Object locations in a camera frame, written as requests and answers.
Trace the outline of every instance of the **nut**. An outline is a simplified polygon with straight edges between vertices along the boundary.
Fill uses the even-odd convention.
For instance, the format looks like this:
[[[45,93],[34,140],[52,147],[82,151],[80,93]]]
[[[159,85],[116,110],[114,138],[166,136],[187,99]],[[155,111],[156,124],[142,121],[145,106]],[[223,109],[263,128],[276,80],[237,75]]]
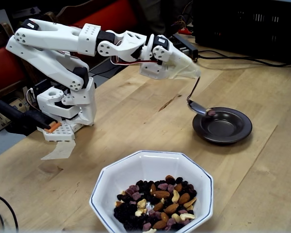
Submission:
[[[186,219],[195,219],[195,215],[191,214],[181,214],[180,215],[181,221],[185,221]]]
[[[155,191],[156,191],[156,186],[155,186],[155,184],[152,184],[151,188],[150,188],[150,194],[153,196]]]
[[[154,229],[164,229],[167,226],[167,223],[165,223],[163,220],[156,222],[153,225]]]
[[[167,197],[170,196],[170,194],[167,191],[155,191],[154,196],[159,198],[159,199],[162,199],[162,198],[166,199]]]
[[[173,196],[173,198],[171,198],[171,201],[172,201],[173,203],[178,202],[178,200],[179,200],[179,198],[180,198],[180,195],[179,195],[178,191],[174,190],[174,191],[173,191],[173,194],[174,194],[174,196]]]
[[[135,212],[135,216],[140,217],[143,213],[144,213],[144,210],[142,210],[142,209],[138,209],[138,210]]]
[[[180,192],[182,190],[182,184],[181,183],[178,183],[176,186],[175,186],[175,190],[177,190],[178,192]]]
[[[183,206],[185,208],[188,208],[190,205],[192,205],[197,199],[193,198],[192,200],[190,200],[189,202],[185,203]]]
[[[114,204],[116,207],[119,207],[122,203],[120,201],[116,201]]]
[[[181,222],[180,216],[177,215],[176,213],[174,213],[173,215],[171,215],[171,217],[175,219],[176,223],[180,223]]]
[[[153,208],[153,210],[156,212],[156,211],[160,211],[162,208],[163,208],[163,203],[161,203],[161,202],[159,202],[159,203],[157,203],[155,206],[154,206],[154,208]]]
[[[161,219],[164,221],[164,222],[168,222],[168,220],[169,220],[169,217],[168,217],[168,215],[166,214],[166,213],[164,213],[164,212],[162,212],[161,213]]]
[[[187,203],[189,200],[190,200],[190,194],[188,194],[188,193],[185,193],[185,194],[183,194],[181,197],[180,197],[180,199],[178,200],[178,203],[180,204],[180,205],[183,205],[184,203]]]
[[[137,203],[137,206],[138,206],[139,209],[145,209],[145,207],[146,207],[146,199],[142,199],[141,201],[139,201]]]
[[[178,208],[178,204],[174,203],[170,206],[168,206],[166,209],[164,209],[164,212],[167,213],[168,215],[172,215]]]
[[[142,233],[154,233],[156,232],[156,229],[151,228],[150,230],[148,230],[147,232],[142,232]]]
[[[186,208],[187,211],[193,210],[193,209],[194,209],[194,207],[192,205],[190,205],[188,208]]]

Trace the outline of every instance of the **black saucer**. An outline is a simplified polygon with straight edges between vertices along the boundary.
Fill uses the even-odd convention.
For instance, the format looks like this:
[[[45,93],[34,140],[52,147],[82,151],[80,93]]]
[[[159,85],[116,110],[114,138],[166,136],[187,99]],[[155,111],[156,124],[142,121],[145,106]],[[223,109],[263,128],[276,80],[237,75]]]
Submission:
[[[214,116],[197,114],[193,128],[197,134],[214,143],[229,144],[247,137],[252,131],[250,119],[243,113],[230,108],[212,108]]]

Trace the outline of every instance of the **spoon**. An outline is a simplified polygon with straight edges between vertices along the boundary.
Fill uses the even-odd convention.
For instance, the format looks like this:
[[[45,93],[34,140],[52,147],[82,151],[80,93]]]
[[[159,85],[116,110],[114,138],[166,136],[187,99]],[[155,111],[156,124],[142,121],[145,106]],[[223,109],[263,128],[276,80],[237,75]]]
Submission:
[[[197,87],[197,84],[200,80],[200,77],[198,77],[192,92],[188,95],[188,97],[186,98],[186,101],[188,103],[189,108],[193,111],[196,112],[202,116],[214,116],[215,115],[215,111],[213,111],[211,108],[205,108],[202,105],[196,103],[193,100],[190,100],[190,97],[192,96],[193,92],[195,91],[195,88]]]

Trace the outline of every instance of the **wood grain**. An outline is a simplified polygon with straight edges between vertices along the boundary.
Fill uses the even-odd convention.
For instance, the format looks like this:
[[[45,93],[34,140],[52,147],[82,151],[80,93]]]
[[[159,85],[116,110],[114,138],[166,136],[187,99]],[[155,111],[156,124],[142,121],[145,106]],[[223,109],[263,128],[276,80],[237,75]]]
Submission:
[[[248,115],[247,139],[225,147],[200,139],[185,101],[195,81],[155,81],[130,66],[97,89],[96,123],[76,133],[68,159],[41,161],[55,143],[39,132],[0,156],[0,195],[20,228],[104,231],[88,205],[100,170],[137,150],[167,150],[187,154],[214,178],[214,214],[198,231],[291,230],[291,68],[199,64],[192,99]],[[1,203],[0,212],[13,228]]]

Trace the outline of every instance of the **white robotic arm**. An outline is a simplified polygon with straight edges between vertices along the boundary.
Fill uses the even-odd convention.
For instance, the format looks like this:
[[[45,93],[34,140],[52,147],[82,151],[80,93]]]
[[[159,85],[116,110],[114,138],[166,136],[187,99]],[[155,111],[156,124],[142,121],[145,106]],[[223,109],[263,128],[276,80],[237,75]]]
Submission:
[[[105,32],[92,24],[79,29],[27,19],[23,26],[10,38],[6,49],[69,89],[65,94],[49,87],[36,96],[41,111],[61,122],[59,128],[59,124],[48,130],[38,128],[48,141],[73,140],[75,131],[94,123],[94,80],[88,77],[88,65],[70,52],[116,56],[126,65],[142,62],[140,73],[154,79],[172,77],[184,69],[193,72],[194,77],[199,76],[198,66],[164,36],[151,35],[146,44],[145,35],[129,31],[122,34]]]

